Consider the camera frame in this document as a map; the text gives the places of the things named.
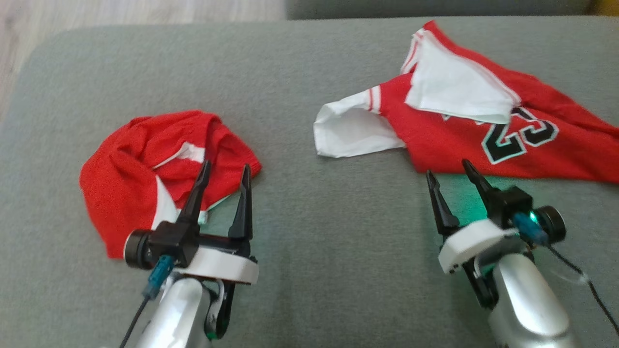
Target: jersey number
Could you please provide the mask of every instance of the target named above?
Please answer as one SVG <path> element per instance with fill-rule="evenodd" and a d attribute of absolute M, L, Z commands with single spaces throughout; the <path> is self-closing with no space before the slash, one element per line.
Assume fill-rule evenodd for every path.
<path fill-rule="evenodd" d="M 523 108 L 515 108 L 511 113 L 512 116 L 520 117 L 531 125 L 518 132 L 507 134 L 509 124 L 492 124 L 482 141 L 483 150 L 492 164 L 525 154 L 527 152 L 525 144 L 538 147 L 555 140 L 559 133 L 559 128 L 555 124 L 539 120 Z"/>

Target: clothing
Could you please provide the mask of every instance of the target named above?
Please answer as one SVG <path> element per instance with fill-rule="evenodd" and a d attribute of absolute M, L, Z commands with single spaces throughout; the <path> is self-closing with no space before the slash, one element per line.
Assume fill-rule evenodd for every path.
<path fill-rule="evenodd" d="M 418 172 L 619 183 L 619 128 L 533 76 L 453 43 L 434 22 L 413 35 L 401 75 L 324 105 L 319 155 L 406 147 Z"/>
<path fill-rule="evenodd" d="M 203 212 L 238 189 L 246 163 L 252 175 L 261 169 L 217 115 L 197 110 L 134 118 L 103 141 L 79 184 L 110 258 L 123 257 L 133 230 L 176 220 L 205 158 L 211 169 Z"/>

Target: green led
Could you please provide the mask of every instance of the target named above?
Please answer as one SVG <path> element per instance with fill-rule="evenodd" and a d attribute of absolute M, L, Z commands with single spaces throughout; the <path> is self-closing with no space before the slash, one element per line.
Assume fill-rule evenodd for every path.
<path fill-rule="evenodd" d="M 529 217 L 531 218 L 531 221 L 537 224 L 537 216 L 535 215 L 534 212 L 529 213 Z"/>

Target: gray cushion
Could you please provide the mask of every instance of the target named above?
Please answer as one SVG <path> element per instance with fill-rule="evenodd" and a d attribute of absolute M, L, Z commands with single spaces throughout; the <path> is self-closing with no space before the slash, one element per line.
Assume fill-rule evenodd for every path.
<path fill-rule="evenodd" d="M 106 258 L 79 171 L 131 118 L 198 108 L 220 114 L 264 166 L 253 185 L 261 274 L 238 288 L 218 347 L 493 347 L 488 312 L 464 274 L 440 270 L 425 178 L 406 151 L 336 160 L 314 149 L 320 106 L 394 77 L 427 20 L 110 27 L 44 43 L 24 66 L 0 132 L 0 346 L 118 346 L 148 273 Z M 619 124 L 619 20 L 438 23 L 457 43 Z M 439 179 L 463 222 L 483 217 L 464 176 Z M 569 232 L 557 248 L 619 313 L 617 185 L 490 181 L 519 185 L 563 213 Z M 226 231 L 234 206 L 216 208 L 209 231 Z M 587 287 L 561 279 L 577 277 L 546 251 L 536 255 L 585 346 L 615 346 Z"/>
<path fill-rule="evenodd" d="M 585 14 L 591 0 L 286 0 L 289 19 Z"/>

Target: cable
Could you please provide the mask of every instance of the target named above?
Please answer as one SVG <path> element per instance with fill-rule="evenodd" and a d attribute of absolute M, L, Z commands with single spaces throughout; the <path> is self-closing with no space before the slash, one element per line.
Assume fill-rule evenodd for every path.
<path fill-rule="evenodd" d="M 604 312 L 604 314 L 606 314 L 606 317 L 608 318 L 608 320 L 610 321 L 610 323 L 612 324 L 613 328 L 615 328 L 615 332 L 617 333 L 617 336 L 619 336 L 619 326 L 617 326 L 617 322 L 615 321 L 615 319 L 613 318 L 613 315 L 610 313 L 610 311 L 608 310 L 608 308 L 606 308 L 606 306 L 604 305 L 604 303 L 602 302 L 602 299 L 600 298 L 600 296 L 597 294 L 597 290 L 595 289 L 595 287 L 593 286 L 593 282 L 591 282 L 591 280 L 589 279 L 589 277 L 582 271 L 582 269 L 578 268 L 575 264 L 571 263 L 568 259 L 566 259 L 565 257 L 563 257 L 563 255 L 559 254 L 559 252 L 554 249 L 550 244 L 546 244 L 545 245 L 548 250 L 550 250 L 551 253 L 553 253 L 559 260 L 563 261 L 563 263 L 565 263 L 566 265 L 569 266 L 569 268 L 573 269 L 574 271 L 576 271 L 578 274 L 580 274 L 582 276 L 583 279 L 586 280 L 587 285 L 589 286 L 589 288 L 591 289 L 591 293 L 593 294 L 593 297 L 595 298 L 595 301 L 597 302 L 597 304 L 600 306 L 600 308 L 602 309 L 602 311 Z"/>
<path fill-rule="evenodd" d="M 124 348 L 125 345 L 127 344 L 127 341 L 129 340 L 129 337 L 131 336 L 131 331 L 133 331 L 133 328 L 136 326 L 137 319 L 142 314 L 142 311 L 144 310 L 144 307 L 146 307 L 146 304 L 149 302 L 149 300 L 150 299 L 148 297 L 146 296 L 144 297 L 144 300 L 142 301 L 140 308 L 137 309 L 136 315 L 133 316 L 133 320 L 131 321 L 131 324 L 129 325 L 129 329 L 127 330 L 127 333 L 124 335 L 123 342 L 120 344 L 119 348 Z"/>

